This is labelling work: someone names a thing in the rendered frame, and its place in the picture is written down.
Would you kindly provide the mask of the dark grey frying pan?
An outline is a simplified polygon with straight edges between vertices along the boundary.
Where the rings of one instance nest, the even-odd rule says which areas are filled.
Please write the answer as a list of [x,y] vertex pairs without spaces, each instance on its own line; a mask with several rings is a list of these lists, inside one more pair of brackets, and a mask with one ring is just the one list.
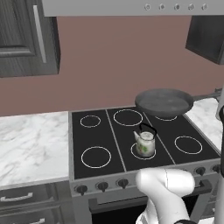
[[138,94],[135,104],[150,116],[169,118],[181,116],[192,109],[196,101],[221,96],[221,88],[211,94],[191,96],[187,92],[172,88],[156,88]]

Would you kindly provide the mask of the black and grey stove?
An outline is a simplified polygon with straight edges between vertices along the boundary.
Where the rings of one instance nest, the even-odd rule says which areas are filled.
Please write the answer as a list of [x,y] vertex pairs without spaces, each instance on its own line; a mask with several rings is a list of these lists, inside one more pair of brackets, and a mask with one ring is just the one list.
[[[148,167],[188,171],[196,186],[207,179],[212,184],[212,191],[199,196],[189,216],[193,221],[211,216],[219,177],[212,168],[220,164],[221,156],[186,115],[163,119],[128,107],[71,112],[68,118],[69,182],[75,224],[135,224],[146,204],[91,213],[88,201],[97,199],[101,204],[143,197],[135,178],[138,170]],[[134,132],[140,132],[140,123],[157,130],[156,152],[152,157],[137,153]],[[199,167],[206,168],[203,176],[195,172]],[[129,181],[125,189],[117,184],[119,179]],[[108,183],[105,192],[97,187],[103,181]],[[76,192],[81,185],[87,186],[84,195]]]

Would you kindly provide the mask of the white floral kettle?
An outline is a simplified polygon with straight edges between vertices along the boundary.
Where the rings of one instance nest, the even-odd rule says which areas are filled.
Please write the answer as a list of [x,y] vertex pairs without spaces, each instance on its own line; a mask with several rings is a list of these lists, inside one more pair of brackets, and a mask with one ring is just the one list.
[[136,152],[142,157],[152,157],[156,152],[157,130],[147,123],[139,124],[140,132],[134,132],[136,139]]

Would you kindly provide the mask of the grey range hood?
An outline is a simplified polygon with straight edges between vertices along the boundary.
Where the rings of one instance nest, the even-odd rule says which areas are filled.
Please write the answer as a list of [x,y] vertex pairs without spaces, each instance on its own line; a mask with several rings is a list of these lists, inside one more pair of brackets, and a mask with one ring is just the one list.
[[224,0],[42,0],[46,17],[224,15]]

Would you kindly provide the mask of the dark grey drawer front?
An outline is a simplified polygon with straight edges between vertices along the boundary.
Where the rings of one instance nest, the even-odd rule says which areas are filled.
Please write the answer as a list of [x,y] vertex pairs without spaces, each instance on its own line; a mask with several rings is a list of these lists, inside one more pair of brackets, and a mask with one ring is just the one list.
[[44,224],[64,224],[59,206],[22,207],[0,212],[0,224],[30,224],[45,218]]
[[55,192],[54,184],[30,185],[25,187],[12,188],[0,191],[0,198],[16,198],[25,196],[27,193],[33,193],[33,197],[15,202],[0,202],[0,208],[23,206],[39,202],[55,201],[58,196]]

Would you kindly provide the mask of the dark grey wall cabinet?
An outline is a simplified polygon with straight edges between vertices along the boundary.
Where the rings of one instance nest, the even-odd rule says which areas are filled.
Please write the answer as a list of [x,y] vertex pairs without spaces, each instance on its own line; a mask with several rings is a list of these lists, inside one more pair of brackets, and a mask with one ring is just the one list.
[[224,16],[192,16],[185,48],[224,65]]

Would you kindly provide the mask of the dark grey wall cabinet door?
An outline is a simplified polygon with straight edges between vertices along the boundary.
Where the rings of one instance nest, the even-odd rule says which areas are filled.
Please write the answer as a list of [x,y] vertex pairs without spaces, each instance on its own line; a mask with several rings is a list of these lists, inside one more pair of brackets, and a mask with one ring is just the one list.
[[[38,14],[45,44],[43,63],[33,5]],[[0,78],[58,74],[60,40],[56,17],[46,17],[42,0],[0,0]]]

